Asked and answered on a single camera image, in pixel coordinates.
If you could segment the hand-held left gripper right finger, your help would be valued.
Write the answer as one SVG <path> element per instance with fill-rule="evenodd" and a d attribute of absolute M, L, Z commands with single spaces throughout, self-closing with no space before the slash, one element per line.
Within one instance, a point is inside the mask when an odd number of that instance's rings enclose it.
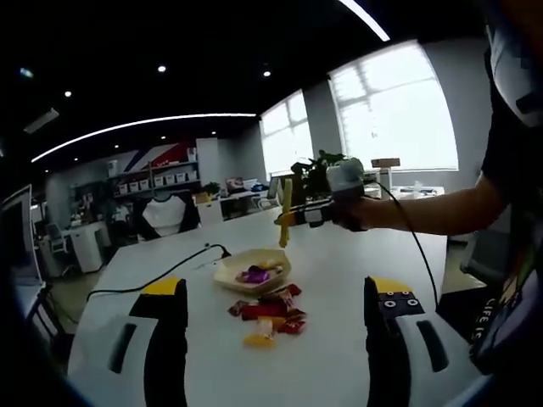
<path fill-rule="evenodd" d="M 369 406 L 445 406 L 478 380 L 467 342 L 411 289 L 364 281 Z"/>

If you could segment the person's right hand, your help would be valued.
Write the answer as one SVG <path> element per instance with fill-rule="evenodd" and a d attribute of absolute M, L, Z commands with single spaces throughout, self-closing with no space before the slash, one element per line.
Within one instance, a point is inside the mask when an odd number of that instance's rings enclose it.
<path fill-rule="evenodd" d="M 352 232 L 368 231 L 379 224 L 382 202 L 372 198 L 336 201 L 331 212 L 335 225 Z"/>

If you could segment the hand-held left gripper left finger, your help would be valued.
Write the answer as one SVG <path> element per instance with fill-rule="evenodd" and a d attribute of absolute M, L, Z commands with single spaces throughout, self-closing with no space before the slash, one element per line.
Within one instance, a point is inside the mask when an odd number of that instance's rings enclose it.
<path fill-rule="evenodd" d="M 154 283 L 79 347 L 71 384 L 92 406 L 186 406 L 188 292 Z"/>

